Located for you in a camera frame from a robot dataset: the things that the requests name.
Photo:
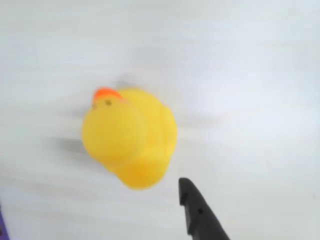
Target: yellow rubber duck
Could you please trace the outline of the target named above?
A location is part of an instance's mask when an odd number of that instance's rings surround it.
[[[129,188],[145,189],[165,175],[177,142],[173,114],[138,88],[98,89],[82,124],[88,154]]]

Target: duck body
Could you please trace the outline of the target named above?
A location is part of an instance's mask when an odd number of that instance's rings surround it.
[[[83,145],[126,186],[145,189],[166,173],[177,142],[176,122],[169,108],[144,90],[124,88],[116,93],[101,94],[98,107],[87,113]]]

